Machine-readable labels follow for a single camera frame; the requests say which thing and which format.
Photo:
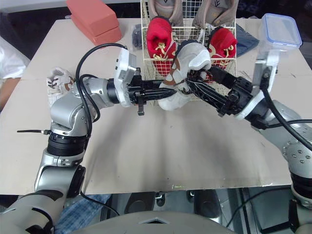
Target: orange foam block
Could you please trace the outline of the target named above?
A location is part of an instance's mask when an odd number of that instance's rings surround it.
[[[66,3],[93,37],[119,26],[115,12],[101,0],[67,0]]]
[[[94,45],[101,45],[104,43],[116,42],[121,39],[121,31],[119,27],[113,28],[97,36],[93,36],[86,27],[76,18],[76,16],[71,15],[71,19],[76,25],[76,27],[90,40]]]

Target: sneaker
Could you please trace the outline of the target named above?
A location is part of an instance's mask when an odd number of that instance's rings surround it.
[[[206,28],[206,23],[212,26],[230,26],[236,17],[238,0],[203,0],[193,20],[196,28]]]
[[[60,67],[54,68],[47,78],[49,106],[51,107],[57,99],[67,94],[74,82],[75,79],[69,71]]]
[[[185,40],[179,45],[174,63],[168,76],[160,84],[160,88],[175,89],[177,92],[161,100],[159,106],[166,111],[172,111],[184,106],[191,100],[191,90],[185,79],[191,70],[209,70],[210,56],[207,48],[196,40]]]
[[[214,29],[208,41],[208,51],[213,66],[218,66],[225,69],[236,54],[237,39],[234,37],[232,32],[227,28],[217,27]]]
[[[151,20],[146,33],[147,50],[158,73],[167,76],[170,72],[171,61],[176,52],[176,42],[173,40],[172,28],[164,17]]]
[[[181,0],[148,0],[150,19],[163,16],[169,19],[174,27],[183,27],[183,12]]]

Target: wire basket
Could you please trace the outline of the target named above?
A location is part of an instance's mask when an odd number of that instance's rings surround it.
[[[192,26],[193,19],[199,9],[202,0],[181,0],[183,9],[183,27],[172,27],[174,40],[181,44],[184,40],[198,39],[199,42],[207,47],[210,32],[213,30],[211,25],[207,25],[206,30],[196,29]],[[164,74],[169,73],[170,65],[173,59],[168,59],[167,62],[160,62],[160,60],[150,58],[146,44],[146,33],[150,23],[148,1],[141,0],[141,24],[142,24],[142,52],[143,52],[143,66],[144,79],[164,79]],[[235,20],[228,28],[236,38],[236,23]],[[211,58],[211,63],[214,66],[224,68],[227,72],[236,76],[236,55],[234,58]],[[222,95],[226,95],[229,89],[223,85],[217,84],[214,81],[209,81],[209,85]]]

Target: white table surface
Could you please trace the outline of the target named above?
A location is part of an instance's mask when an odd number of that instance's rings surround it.
[[[131,26],[140,19],[119,19],[123,38],[130,45]],[[237,23],[257,37],[259,20]],[[49,129],[46,84],[50,69],[61,66],[74,73],[92,43],[69,19],[57,20],[32,59],[0,115],[0,194],[26,194],[33,184],[47,146],[47,136],[18,134],[20,129]],[[142,66],[141,51],[137,51]],[[257,49],[237,59],[237,74],[252,77]],[[118,48],[91,55],[82,73],[110,78]],[[303,118],[312,71],[299,50],[282,58],[272,97]],[[251,187],[290,184],[286,161],[277,148],[254,131],[249,122],[233,116],[220,118],[203,101],[189,102],[174,112],[145,106],[115,105],[101,110],[85,154],[84,188],[88,194],[171,191],[203,188]]]

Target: white sleeve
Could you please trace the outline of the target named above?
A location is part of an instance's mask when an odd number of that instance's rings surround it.
[[[0,78],[19,78],[30,60],[0,37]]]

